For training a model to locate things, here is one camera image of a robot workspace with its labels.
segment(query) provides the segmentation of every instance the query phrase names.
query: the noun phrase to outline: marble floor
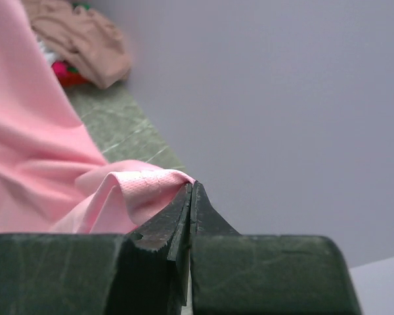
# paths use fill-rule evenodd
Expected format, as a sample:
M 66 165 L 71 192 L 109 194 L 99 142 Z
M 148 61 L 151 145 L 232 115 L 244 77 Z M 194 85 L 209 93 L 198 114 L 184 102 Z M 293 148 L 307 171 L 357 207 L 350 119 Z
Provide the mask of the marble floor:
M 164 169 L 185 171 L 124 85 L 106 90 L 92 85 L 66 89 L 66 94 L 92 139 L 109 162 L 138 159 Z M 182 315 L 191 315 L 191 288 Z

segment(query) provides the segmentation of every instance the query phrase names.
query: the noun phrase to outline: tile floor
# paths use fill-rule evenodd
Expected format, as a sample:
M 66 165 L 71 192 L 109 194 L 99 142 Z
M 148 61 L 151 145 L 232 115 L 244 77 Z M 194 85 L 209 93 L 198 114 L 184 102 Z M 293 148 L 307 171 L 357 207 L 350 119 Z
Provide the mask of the tile floor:
M 185 171 L 121 83 L 106 90 L 81 85 L 66 89 L 66 94 L 109 162 L 138 159 L 165 169 Z M 183 308 L 182 315 L 192 315 L 190 304 Z

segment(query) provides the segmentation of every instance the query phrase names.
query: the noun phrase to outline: white surface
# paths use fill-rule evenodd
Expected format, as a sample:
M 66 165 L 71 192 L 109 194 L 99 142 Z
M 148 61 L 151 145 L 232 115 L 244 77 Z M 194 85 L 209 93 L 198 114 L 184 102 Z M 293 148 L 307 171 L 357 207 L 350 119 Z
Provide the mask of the white surface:
M 394 315 L 394 258 L 351 270 L 364 315 Z
M 394 256 L 394 0 L 94 0 L 129 88 L 242 233 Z

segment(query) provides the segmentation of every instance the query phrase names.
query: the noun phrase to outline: brown cloth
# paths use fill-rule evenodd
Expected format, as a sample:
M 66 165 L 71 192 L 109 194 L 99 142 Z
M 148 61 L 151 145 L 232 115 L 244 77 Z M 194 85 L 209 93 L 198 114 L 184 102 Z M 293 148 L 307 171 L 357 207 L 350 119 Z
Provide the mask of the brown cloth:
M 32 30 L 84 78 L 101 89 L 127 78 L 131 63 L 123 35 L 101 13 L 82 6 L 73 9 L 65 0 L 22 3 Z

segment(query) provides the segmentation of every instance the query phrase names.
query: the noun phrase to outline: pile of clothes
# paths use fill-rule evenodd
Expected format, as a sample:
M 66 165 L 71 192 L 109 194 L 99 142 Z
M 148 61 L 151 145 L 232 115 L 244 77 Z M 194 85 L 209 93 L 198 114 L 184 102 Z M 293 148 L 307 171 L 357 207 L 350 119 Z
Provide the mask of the pile of clothes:
M 85 3 L 22 0 L 37 43 L 60 84 L 106 89 L 127 79 L 130 58 L 122 32 Z

